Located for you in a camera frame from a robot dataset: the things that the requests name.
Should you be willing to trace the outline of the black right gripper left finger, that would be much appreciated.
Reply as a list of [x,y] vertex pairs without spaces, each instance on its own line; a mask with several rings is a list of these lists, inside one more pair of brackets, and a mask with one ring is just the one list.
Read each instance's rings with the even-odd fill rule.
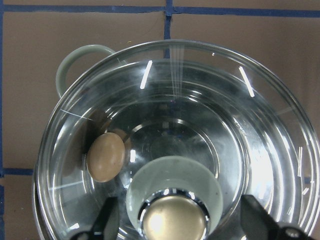
[[90,229],[90,240],[116,240],[119,231],[117,197],[108,197]]

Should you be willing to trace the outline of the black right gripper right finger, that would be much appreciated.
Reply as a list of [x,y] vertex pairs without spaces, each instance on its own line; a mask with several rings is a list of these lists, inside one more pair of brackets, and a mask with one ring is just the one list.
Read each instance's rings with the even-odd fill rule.
[[287,240],[285,232],[253,195],[240,198],[240,225],[248,240]]

